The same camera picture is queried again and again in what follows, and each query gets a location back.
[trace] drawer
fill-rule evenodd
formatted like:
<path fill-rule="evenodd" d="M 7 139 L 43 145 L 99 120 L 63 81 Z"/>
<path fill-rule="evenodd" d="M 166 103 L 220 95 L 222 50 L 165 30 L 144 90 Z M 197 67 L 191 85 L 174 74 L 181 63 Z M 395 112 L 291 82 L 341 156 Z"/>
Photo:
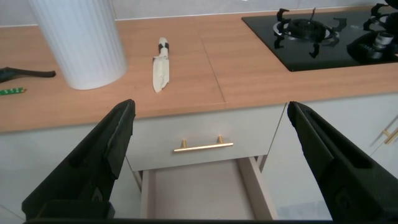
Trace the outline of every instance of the drawer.
<path fill-rule="evenodd" d="M 138 119 L 126 156 L 131 169 L 148 170 L 222 161 L 268 153 L 284 105 L 211 113 Z M 232 147 L 174 153 L 185 139 L 188 147 L 216 144 L 218 136 Z"/>
<path fill-rule="evenodd" d="M 253 157 L 145 170 L 141 218 L 277 219 Z"/>

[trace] open drawer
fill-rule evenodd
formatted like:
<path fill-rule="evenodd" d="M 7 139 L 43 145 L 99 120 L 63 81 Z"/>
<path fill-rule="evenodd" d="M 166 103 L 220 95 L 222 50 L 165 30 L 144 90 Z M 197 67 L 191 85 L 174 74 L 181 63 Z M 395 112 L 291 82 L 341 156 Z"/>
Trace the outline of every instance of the open drawer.
<path fill-rule="evenodd" d="M 141 218 L 273 220 L 277 213 L 253 157 L 142 173 Z"/>

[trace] gold drawer handle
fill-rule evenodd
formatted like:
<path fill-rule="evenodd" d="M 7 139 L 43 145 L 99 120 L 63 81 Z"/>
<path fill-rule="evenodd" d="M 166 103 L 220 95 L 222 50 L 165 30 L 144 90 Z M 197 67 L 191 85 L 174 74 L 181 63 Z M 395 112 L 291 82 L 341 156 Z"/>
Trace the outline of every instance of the gold drawer handle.
<path fill-rule="evenodd" d="M 384 143 L 390 144 L 398 136 L 398 128 L 392 134 L 390 134 L 387 130 L 383 130 L 383 133 L 387 136 L 386 140 L 384 140 Z"/>
<path fill-rule="evenodd" d="M 233 146 L 233 142 L 224 143 L 223 137 L 218 136 L 217 144 L 207 145 L 207 146 L 196 146 L 196 147 L 187 147 L 187 141 L 184 139 L 181 143 L 182 147 L 179 149 L 174 149 L 174 152 L 185 152 L 185 151 L 194 151 L 194 150 L 202 150 L 202 149 L 217 149 L 221 147 L 230 147 Z"/>

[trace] black stovetop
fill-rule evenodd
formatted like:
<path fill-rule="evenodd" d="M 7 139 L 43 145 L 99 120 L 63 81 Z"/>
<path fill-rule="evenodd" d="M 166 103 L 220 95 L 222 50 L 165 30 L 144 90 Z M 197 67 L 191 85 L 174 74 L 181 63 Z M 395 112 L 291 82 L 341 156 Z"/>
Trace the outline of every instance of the black stovetop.
<path fill-rule="evenodd" d="M 396 12 L 396 10 L 383 10 L 383 13 L 391 12 Z M 311 14 L 291 15 L 289 12 L 285 12 L 283 17 L 285 19 L 309 19 Z M 335 46 L 325 46 L 320 43 L 319 53 L 315 57 L 314 55 L 311 56 L 311 53 L 314 51 L 313 42 L 311 41 L 293 40 L 291 37 L 284 37 L 284 40 L 280 40 L 279 44 L 277 43 L 278 36 L 274 34 L 274 25 L 277 23 L 276 13 L 274 16 L 243 17 L 242 20 L 272 50 L 287 69 L 292 72 L 398 62 L 398 57 L 390 58 L 389 60 L 364 61 L 355 59 L 349 54 L 349 44 L 370 33 L 370 31 L 363 30 L 363 24 L 371 17 L 370 10 L 315 12 L 313 20 L 321 22 L 328 27 L 336 27 L 338 21 L 333 19 L 335 17 L 345 18 L 346 27 L 338 32 L 338 43 Z M 375 31 L 383 30 L 377 24 L 372 24 L 371 28 Z"/>

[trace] green pen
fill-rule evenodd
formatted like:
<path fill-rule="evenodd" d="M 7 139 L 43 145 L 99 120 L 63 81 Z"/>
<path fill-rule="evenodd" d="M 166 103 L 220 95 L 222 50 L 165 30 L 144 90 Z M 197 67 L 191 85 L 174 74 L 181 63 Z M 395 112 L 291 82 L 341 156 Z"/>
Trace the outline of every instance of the green pen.
<path fill-rule="evenodd" d="M 24 93 L 25 91 L 26 91 L 26 89 L 24 87 L 11 88 L 11 89 L 7 89 L 7 90 L 0 90 L 0 96 Z"/>

